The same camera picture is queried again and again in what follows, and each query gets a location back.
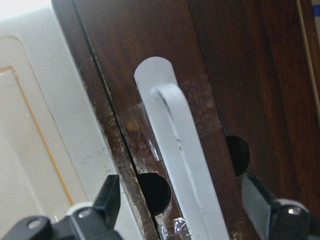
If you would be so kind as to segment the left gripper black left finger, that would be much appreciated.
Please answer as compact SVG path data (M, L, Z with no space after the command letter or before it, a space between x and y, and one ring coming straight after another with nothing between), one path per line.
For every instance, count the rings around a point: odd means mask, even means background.
M19 220L4 235L4 240L120 240L114 230L121 206L120 178L109 175L92 206L67 214L57 223L34 215Z

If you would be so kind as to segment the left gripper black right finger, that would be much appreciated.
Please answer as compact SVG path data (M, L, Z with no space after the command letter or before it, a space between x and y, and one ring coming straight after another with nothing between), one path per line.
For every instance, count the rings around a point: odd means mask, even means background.
M318 240L320 219L300 202L277 198L253 174L242 176L241 201L261 240Z

